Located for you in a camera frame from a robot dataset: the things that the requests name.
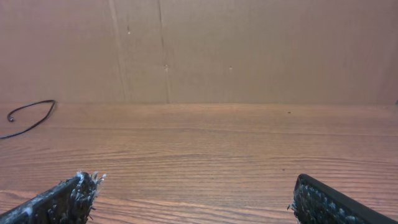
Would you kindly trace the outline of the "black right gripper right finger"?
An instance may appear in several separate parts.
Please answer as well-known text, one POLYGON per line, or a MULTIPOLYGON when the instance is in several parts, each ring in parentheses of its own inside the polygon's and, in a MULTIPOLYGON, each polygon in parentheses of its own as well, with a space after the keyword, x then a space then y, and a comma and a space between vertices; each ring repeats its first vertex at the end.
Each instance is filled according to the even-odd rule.
POLYGON ((300 224, 397 224, 307 174, 297 177, 287 208, 300 224))

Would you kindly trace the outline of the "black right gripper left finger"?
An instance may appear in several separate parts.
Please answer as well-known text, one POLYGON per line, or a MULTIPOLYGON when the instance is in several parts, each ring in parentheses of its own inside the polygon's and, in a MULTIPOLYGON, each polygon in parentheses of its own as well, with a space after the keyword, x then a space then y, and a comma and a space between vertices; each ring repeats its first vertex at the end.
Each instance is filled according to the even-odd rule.
POLYGON ((51 189, 1 214, 1 224, 86 224, 106 176, 77 172, 51 189))

